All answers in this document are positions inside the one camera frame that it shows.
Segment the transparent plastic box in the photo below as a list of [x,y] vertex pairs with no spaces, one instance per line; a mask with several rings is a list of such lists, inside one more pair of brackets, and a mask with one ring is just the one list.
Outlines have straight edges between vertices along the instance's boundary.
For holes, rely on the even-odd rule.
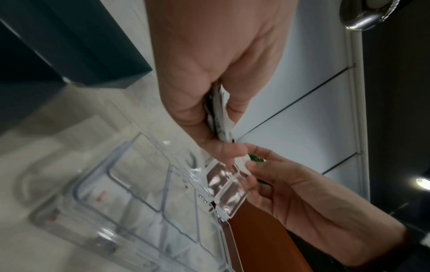
[[225,204],[214,208],[195,185],[177,161],[140,133],[31,219],[133,271],[233,271],[216,213],[232,202],[221,198]]

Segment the white cabinet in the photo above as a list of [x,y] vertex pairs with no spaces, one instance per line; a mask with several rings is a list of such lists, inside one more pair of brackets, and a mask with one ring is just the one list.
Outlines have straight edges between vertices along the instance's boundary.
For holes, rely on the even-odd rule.
[[320,173],[357,152],[345,72],[239,139]]
[[348,66],[339,6],[340,0],[299,1],[279,67],[234,128],[236,139]]
[[325,176],[348,187],[357,194],[364,196],[360,155],[353,156],[336,168],[330,170]]

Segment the ceiling light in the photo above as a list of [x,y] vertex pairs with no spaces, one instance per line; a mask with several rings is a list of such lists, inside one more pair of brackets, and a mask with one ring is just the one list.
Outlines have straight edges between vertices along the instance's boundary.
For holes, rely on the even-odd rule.
[[417,178],[417,184],[424,189],[430,190],[430,181],[424,178]]

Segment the orange surface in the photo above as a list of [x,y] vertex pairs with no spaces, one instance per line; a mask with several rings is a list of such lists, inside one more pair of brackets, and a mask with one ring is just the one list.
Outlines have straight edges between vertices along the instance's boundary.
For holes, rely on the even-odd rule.
[[281,223],[248,201],[229,223],[244,272],[312,272]]

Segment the hand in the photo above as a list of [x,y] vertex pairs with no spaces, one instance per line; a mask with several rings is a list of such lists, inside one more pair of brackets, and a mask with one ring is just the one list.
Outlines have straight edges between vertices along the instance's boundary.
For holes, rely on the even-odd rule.
[[246,154],[206,124],[203,97],[220,79],[235,123],[272,77],[297,0],[146,0],[161,100],[173,119],[213,157]]
[[[403,242],[405,227],[329,178],[252,144],[248,200],[343,265],[360,266]],[[261,179],[270,185],[257,182]]]

